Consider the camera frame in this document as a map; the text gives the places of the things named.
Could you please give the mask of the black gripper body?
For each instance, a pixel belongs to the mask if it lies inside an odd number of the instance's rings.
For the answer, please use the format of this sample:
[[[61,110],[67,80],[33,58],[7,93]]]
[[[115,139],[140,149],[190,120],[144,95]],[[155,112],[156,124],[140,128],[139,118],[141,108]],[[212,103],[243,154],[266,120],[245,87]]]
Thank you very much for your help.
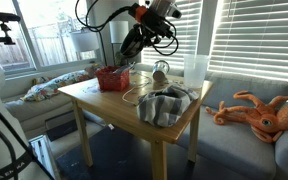
[[[144,32],[149,32],[149,37],[159,35],[171,38],[173,35],[165,20],[145,6],[134,3],[133,17],[137,21],[133,28],[138,35],[144,35]]]

